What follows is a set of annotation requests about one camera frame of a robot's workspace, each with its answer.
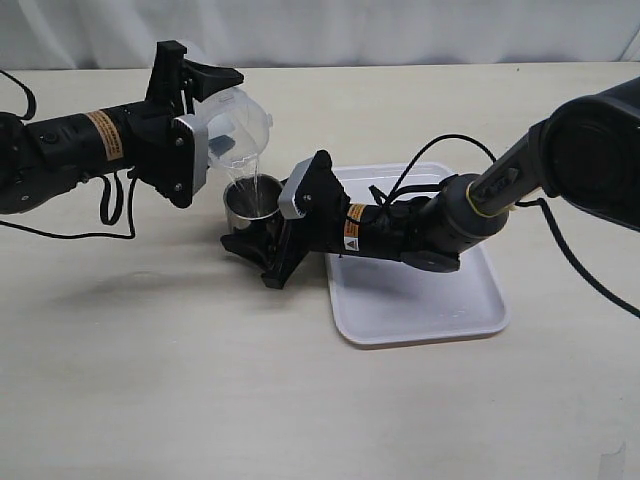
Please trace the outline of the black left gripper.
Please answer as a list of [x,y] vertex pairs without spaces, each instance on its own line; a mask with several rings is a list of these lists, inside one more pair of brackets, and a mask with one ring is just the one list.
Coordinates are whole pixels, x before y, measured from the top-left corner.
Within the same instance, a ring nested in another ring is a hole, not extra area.
[[[160,41],[144,98],[117,108],[117,126],[123,157],[117,161],[121,169],[137,173],[136,154],[140,141],[136,134],[143,124],[159,117],[195,114],[194,99],[204,102],[212,95],[244,82],[244,75],[229,67],[201,64],[186,58],[187,47],[178,41]],[[236,141],[229,135],[209,140],[213,155],[224,155]]]

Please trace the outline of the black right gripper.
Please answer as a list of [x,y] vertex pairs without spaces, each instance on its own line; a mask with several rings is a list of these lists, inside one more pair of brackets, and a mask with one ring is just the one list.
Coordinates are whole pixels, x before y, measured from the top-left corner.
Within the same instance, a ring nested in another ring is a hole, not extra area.
[[304,218],[285,220],[278,241],[268,234],[227,234],[223,248],[263,271],[266,287],[281,290],[309,252],[343,253],[343,227],[350,198],[316,205]]

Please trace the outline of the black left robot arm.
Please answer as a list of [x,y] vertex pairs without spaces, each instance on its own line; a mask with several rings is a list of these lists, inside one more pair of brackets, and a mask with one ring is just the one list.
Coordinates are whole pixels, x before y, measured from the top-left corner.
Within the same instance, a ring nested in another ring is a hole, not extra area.
[[1,115],[2,214],[30,211],[124,169],[174,206],[190,206],[208,168],[207,123],[194,106],[241,85],[244,76],[186,53],[176,40],[157,43],[145,97],[134,103],[36,121],[35,96],[27,91],[24,115]]

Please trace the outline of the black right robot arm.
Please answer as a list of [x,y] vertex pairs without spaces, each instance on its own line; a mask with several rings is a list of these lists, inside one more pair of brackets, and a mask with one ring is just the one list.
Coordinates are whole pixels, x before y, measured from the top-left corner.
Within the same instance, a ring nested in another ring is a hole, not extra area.
[[401,262],[438,273],[502,230],[514,206],[542,190],[611,223],[639,226],[639,83],[630,80],[571,100],[533,125],[481,174],[435,184],[398,180],[358,204],[332,169],[328,152],[300,162],[278,198],[269,230],[236,228],[223,247],[261,268],[282,288],[311,252]]

